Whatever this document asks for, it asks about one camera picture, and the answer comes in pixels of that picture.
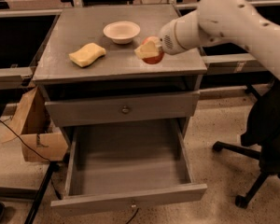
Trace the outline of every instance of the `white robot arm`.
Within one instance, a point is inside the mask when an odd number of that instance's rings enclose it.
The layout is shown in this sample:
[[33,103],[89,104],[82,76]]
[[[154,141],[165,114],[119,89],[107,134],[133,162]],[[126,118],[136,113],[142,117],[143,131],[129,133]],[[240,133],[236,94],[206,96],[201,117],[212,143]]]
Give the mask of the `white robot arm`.
[[246,0],[201,0],[195,11],[163,26],[159,38],[171,55],[231,42],[280,79],[280,26]]

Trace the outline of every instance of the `sponge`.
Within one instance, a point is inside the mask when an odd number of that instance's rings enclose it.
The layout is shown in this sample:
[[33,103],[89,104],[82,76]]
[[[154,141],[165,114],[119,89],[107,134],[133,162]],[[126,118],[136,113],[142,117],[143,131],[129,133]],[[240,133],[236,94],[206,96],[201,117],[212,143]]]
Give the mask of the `sponge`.
[[89,43],[83,48],[68,55],[72,62],[76,63],[80,67],[86,67],[92,64],[99,57],[104,56],[105,49],[95,43]]

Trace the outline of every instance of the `drawer handle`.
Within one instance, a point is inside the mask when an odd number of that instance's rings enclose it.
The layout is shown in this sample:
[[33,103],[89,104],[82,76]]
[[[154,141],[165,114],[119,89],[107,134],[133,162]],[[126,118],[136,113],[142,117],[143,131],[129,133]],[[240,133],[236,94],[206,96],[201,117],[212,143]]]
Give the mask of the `drawer handle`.
[[131,109],[130,109],[128,106],[126,106],[126,105],[121,109],[121,112],[122,112],[122,114],[124,114],[124,115],[129,114],[130,111],[131,111]]

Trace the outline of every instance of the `brown cardboard box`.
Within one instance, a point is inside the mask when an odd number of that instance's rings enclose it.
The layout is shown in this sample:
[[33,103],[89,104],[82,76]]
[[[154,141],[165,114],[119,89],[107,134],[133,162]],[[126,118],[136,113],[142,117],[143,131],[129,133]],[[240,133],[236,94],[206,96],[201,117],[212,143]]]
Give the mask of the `brown cardboard box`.
[[[26,161],[61,161],[68,149],[62,133],[44,133],[48,122],[45,100],[38,87],[26,92],[8,124],[25,144],[21,144]],[[7,130],[2,143],[17,136]]]

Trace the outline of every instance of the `cable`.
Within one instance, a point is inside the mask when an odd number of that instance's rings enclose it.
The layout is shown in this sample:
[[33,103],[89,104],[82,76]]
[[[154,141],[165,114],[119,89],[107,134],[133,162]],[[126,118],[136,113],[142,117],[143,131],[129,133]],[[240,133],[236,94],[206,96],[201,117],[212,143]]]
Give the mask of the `cable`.
[[56,197],[59,199],[59,200],[61,200],[62,199],[62,195],[60,194],[60,192],[58,191],[58,190],[56,190],[56,188],[55,188],[55,185],[54,185],[54,183],[53,183],[53,179],[51,178],[50,179],[50,183],[52,184],[52,186],[53,186],[53,189],[54,189],[54,191],[55,191],[55,195],[56,195]]
[[134,219],[134,217],[136,217],[138,211],[139,211],[139,208],[137,208],[137,210],[133,213],[132,217],[125,224],[129,224]]
[[2,124],[4,124],[10,131],[12,131],[12,132],[21,140],[21,142],[22,142],[27,148],[29,148],[31,151],[33,151],[33,152],[34,152],[36,155],[38,155],[40,158],[42,158],[42,159],[44,159],[44,160],[46,160],[46,161],[50,161],[49,159],[43,157],[41,154],[37,153],[35,150],[33,150],[32,148],[30,148],[29,146],[27,146],[27,145],[25,144],[25,142],[20,138],[20,136],[17,135],[17,134],[16,134],[8,125],[6,125],[2,120],[0,120],[0,122],[1,122]]

